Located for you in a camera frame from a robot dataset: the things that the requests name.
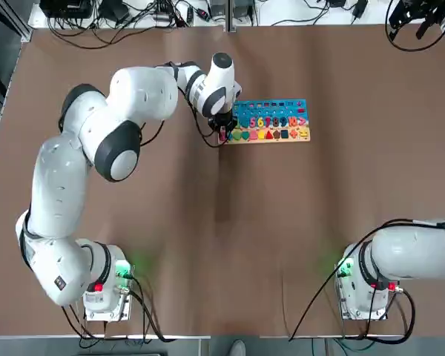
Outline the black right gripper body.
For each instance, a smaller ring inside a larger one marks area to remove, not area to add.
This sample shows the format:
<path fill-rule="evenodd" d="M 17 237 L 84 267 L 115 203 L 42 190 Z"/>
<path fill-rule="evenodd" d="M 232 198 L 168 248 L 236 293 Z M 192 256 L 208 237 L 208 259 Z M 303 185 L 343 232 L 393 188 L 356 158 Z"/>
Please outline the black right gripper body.
<path fill-rule="evenodd" d="M 403 2 L 407 6 L 409 18 L 423 18 L 425 13 L 437 13 L 445 9 L 445 1 L 400 0 L 398 2 Z"/>

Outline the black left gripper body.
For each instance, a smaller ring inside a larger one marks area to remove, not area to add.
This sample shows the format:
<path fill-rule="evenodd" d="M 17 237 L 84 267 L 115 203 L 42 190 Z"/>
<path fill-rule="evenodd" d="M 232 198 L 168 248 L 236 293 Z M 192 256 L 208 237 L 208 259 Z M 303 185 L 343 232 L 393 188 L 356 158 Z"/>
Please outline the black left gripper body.
<path fill-rule="evenodd" d="M 213 130 L 219 133 L 224 130 L 226 134 L 233 131 L 237 126 L 237 117 L 233 114 L 233 111 L 226 113 L 217 113 L 208 119 L 208 125 Z"/>

